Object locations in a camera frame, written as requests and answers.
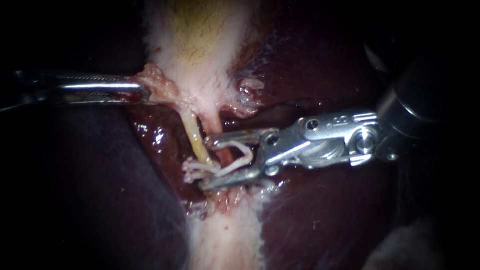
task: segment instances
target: screw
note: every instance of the screw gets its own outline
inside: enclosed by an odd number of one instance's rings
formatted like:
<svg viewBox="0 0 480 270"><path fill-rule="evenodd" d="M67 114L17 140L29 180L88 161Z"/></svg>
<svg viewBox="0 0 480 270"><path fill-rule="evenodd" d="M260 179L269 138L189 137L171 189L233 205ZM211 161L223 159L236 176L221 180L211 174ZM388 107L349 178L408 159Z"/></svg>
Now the screw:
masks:
<svg viewBox="0 0 480 270"><path fill-rule="evenodd" d="M320 123L317 120L310 120L306 123L306 128L312 131L312 130L318 128L319 125L320 125Z"/></svg>
<svg viewBox="0 0 480 270"><path fill-rule="evenodd" d="M362 134L360 134L359 136L357 136L356 138L356 149L366 155L366 154L369 154L372 152L374 148L374 140L372 139L372 136L367 136L367 137L363 137Z"/></svg>
<svg viewBox="0 0 480 270"><path fill-rule="evenodd" d="M279 137L276 135L270 135L266 138L266 144L269 146L274 146L279 141Z"/></svg>

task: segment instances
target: dark background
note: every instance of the dark background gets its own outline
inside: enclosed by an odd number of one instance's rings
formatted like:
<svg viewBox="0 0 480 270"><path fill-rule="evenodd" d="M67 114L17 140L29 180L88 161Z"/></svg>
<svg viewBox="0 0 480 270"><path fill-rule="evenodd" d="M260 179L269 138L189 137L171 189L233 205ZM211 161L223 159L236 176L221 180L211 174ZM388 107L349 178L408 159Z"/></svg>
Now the dark background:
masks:
<svg viewBox="0 0 480 270"><path fill-rule="evenodd" d="M452 22L455 12L449 7L419 2L336 5L342 8L333 7L332 12L384 59L393 78L423 48L453 50L457 28ZM145 59L141 7L140 1L127 0L8 3L1 16L1 71L59 69L132 75L142 69ZM41 109L0 115L2 243L7 249L3 261L18 267L104 269L96 247L72 224L47 177L48 170L55 168L45 160L43 145L51 140L43 131L45 121ZM449 142L453 133L446 130L441 135ZM446 160L447 154L404 162L400 177L421 184L411 185L419 188L410 188L411 201L404 202L411 204L410 210L402 219L433 213L443 224L442 241L454 255L466 232L459 231L464 222L457 200L461 179L446 178L457 172Z"/></svg>

